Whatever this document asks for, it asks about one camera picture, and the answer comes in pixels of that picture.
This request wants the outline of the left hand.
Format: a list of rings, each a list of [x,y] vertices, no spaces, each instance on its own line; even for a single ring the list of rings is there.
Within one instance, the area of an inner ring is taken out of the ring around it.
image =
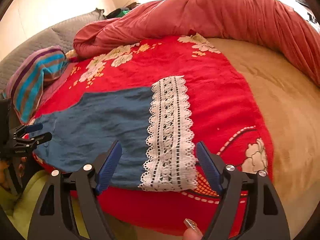
[[[20,164],[18,166],[18,176],[22,178],[25,174],[25,163],[27,161],[26,157],[22,157],[20,160]],[[1,172],[1,187],[5,189],[5,191],[10,192],[11,187],[11,176],[9,172],[9,166],[11,164],[11,161],[8,159],[2,158],[0,161],[0,172]]]

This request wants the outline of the right hand with glitter nail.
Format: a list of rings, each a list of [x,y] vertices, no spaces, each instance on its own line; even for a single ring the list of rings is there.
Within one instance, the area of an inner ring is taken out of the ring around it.
[[[201,240],[202,239],[203,234],[193,220],[186,218],[184,220],[184,224],[187,227],[187,229],[183,234],[183,237],[182,237],[183,240]]]

